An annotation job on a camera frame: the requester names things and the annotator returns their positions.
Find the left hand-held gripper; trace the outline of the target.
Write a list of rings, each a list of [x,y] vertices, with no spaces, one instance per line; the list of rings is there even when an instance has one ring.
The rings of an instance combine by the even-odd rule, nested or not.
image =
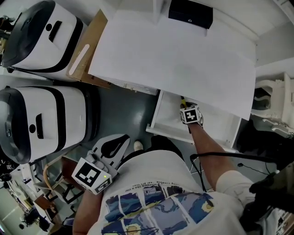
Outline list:
[[[81,158],[72,173],[73,179],[94,195],[103,192],[118,176],[116,169],[124,158],[129,144],[130,138],[126,134],[113,134],[99,139],[92,150],[93,152],[110,152],[110,164],[96,154],[108,168],[108,173],[97,168],[85,158]]]

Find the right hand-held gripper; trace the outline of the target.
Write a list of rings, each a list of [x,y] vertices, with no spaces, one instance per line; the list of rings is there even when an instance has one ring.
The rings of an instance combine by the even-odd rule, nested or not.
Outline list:
[[[184,107],[184,105],[181,105],[180,117],[181,117],[181,121],[186,125],[197,123],[201,127],[203,127],[204,118],[198,105],[192,105],[187,107]]]

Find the person's left hand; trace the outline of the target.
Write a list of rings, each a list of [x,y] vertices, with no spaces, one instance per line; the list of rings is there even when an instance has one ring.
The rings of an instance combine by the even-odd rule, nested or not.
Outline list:
[[[108,168],[106,165],[98,158],[98,156],[93,151],[88,151],[85,158],[88,162],[94,164],[97,168],[108,173]]]

